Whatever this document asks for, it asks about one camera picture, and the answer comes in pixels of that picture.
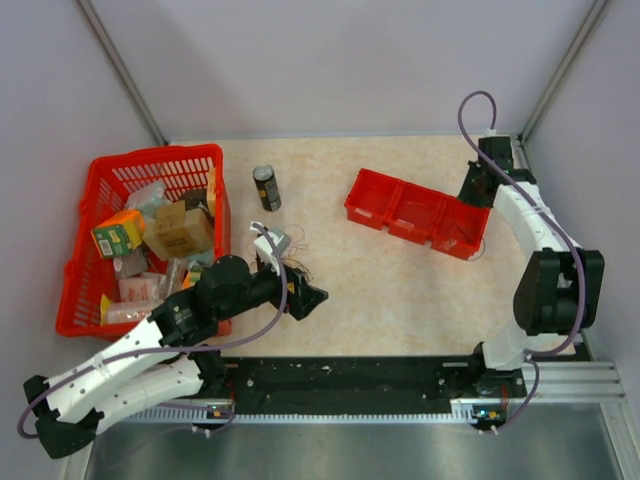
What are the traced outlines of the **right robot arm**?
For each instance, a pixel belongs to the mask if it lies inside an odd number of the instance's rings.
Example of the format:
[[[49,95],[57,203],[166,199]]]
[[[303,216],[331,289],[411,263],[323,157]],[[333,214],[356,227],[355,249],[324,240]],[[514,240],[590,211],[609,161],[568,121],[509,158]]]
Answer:
[[[487,396],[502,385],[503,372],[520,369],[525,360],[572,353],[576,336],[595,321],[605,260],[560,227],[533,174],[515,167],[509,137],[490,130],[473,146],[478,157],[458,198],[497,212],[527,259],[512,321],[476,346],[482,361],[466,372],[469,388]]]

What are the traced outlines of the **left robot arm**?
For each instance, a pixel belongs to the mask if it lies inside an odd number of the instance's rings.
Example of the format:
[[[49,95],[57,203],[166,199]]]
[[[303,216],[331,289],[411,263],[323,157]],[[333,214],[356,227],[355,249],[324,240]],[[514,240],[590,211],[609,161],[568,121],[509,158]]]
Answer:
[[[180,397],[216,396],[226,387],[226,367],[219,348],[204,342],[222,321],[263,304],[302,320],[328,297],[300,268],[278,261],[251,272],[244,259],[223,256],[92,358],[28,379],[32,436],[50,458],[61,459],[132,414]]]

